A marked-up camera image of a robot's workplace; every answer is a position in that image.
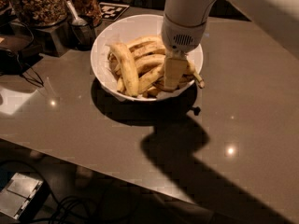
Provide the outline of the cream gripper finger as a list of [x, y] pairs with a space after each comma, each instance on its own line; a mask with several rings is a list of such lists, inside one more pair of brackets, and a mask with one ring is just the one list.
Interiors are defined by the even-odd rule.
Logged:
[[188, 61], [184, 52], [169, 51], [164, 62], [164, 87], [173, 91], [177, 88], [179, 80], [182, 78]]

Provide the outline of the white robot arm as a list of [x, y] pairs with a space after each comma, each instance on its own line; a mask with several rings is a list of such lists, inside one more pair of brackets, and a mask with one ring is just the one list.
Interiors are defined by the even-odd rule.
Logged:
[[[299, 58], [299, 0], [227, 0]], [[162, 40], [166, 47], [164, 87], [174, 90], [196, 49], [216, 0], [165, 0]]]

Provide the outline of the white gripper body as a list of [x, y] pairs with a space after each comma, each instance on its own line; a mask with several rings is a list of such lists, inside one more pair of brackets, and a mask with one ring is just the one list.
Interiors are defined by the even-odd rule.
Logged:
[[178, 25], [164, 15], [161, 36], [167, 49], [188, 53], [196, 49], [203, 37], [206, 23], [188, 27]]

